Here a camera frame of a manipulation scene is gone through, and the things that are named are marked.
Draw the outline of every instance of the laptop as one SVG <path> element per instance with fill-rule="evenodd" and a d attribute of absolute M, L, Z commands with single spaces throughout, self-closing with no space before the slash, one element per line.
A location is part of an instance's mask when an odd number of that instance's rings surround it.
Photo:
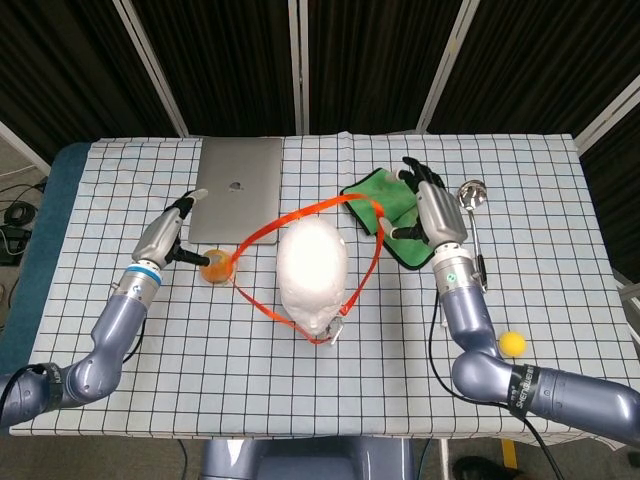
<path fill-rule="evenodd" d="M 193 207 L 189 242 L 239 244 L 278 218 L 281 167 L 281 138 L 204 137 L 196 188 L 209 195 Z"/>

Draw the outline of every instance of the silver ladle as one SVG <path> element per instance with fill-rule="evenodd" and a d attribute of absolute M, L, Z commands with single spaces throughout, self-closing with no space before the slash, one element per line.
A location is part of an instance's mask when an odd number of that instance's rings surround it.
<path fill-rule="evenodd" d="M 480 250 L 478 231 L 476 229 L 476 219 L 473 211 L 487 201 L 487 187 L 480 180 L 469 180 L 458 189 L 458 202 L 469 214 L 471 223 L 471 234 L 473 236 L 473 250 L 476 254 L 476 269 L 480 275 L 483 288 L 487 289 L 487 269 L 484 265 L 484 257 Z"/>

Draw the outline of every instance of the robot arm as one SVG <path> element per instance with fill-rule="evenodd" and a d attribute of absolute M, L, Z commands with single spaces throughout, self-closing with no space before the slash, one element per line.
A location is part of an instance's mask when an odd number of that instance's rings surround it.
<path fill-rule="evenodd" d="M 46 411 L 95 402 L 117 388 L 122 359 L 162 283 L 160 271 L 173 260 L 196 265 L 209 262 L 206 257 L 183 250 L 179 238 L 184 219 L 206 194 L 206 190 L 186 193 L 144 231 L 132 255 L 135 263 L 125 270 L 91 331 L 94 348 L 89 355 L 62 369 L 48 363 L 38 365 L 36 371 L 0 376 L 0 392 L 6 396 L 0 428 Z M 10 381 L 13 386 L 7 389 Z"/>
<path fill-rule="evenodd" d="M 635 390 L 552 368 L 512 365 L 501 358 L 481 278 L 471 254 L 460 247 L 467 234 L 456 199 L 424 175 L 426 167 L 421 171 L 405 163 L 414 170 L 413 181 L 406 181 L 409 172 L 397 178 L 416 193 L 422 238 L 435 249 L 431 263 L 440 304 L 451 337 L 465 350 L 451 372 L 456 388 L 470 399 L 504 403 L 516 416 L 532 412 L 640 446 L 640 394 Z"/>

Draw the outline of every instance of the green towel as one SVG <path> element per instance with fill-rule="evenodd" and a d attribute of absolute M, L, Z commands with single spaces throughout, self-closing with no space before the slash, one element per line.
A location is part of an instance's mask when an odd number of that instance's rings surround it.
<path fill-rule="evenodd" d="M 389 173 L 383 168 L 378 168 L 341 193 L 363 193 L 383 206 L 384 216 L 394 227 L 412 227 L 418 219 L 416 196 L 404 182 L 386 180 Z M 354 201 L 345 205 L 367 235 L 375 235 L 378 222 L 371 204 Z M 384 246 L 400 265 L 409 270 L 422 268 L 433 255 L 433 250 L 421 240 L 396 240 L 385 235 Z"/>

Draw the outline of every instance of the orange ball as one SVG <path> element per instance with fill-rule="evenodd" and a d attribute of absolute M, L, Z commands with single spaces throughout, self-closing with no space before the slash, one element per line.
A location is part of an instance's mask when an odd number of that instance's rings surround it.
<path fill-rule="evenodd" d="M 207 282 L 224 283 L 233 276 L 229 253 L 224 250 L 208 250 L 204 256 L 209 257 L 210 263 L 206 267 L 200 267 L 200 274 Z"/>

